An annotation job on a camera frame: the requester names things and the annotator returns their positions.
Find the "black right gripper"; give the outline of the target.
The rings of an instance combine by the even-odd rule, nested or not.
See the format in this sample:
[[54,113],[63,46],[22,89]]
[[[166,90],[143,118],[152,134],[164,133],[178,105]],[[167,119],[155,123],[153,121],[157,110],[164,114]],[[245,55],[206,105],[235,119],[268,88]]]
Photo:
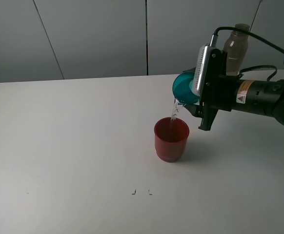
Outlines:
[[[184,70],[194,73],[196,67]],[[282,82],[242,80],[214,77],[203,87],[203,102],[184,106],[192,116],[201,118],[198,127],[210,131],[218,110],[253,113],[272,116],[276,103],[283,93]]]

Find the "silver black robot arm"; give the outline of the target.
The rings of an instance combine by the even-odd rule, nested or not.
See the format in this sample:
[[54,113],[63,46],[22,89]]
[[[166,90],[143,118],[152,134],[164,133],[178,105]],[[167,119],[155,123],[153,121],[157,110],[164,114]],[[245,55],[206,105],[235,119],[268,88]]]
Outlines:
[[191,115],[202,120],[199,129],[209,131],[219,110],[273,117],[284,126],[284,79],[271,81],[276,71],[265,81],[242,79],[244,73],[259,68],[242,69],[236,76],[220,76],[216,82],[219,87],[209,89],[206,100],[186,102],[185,108]]

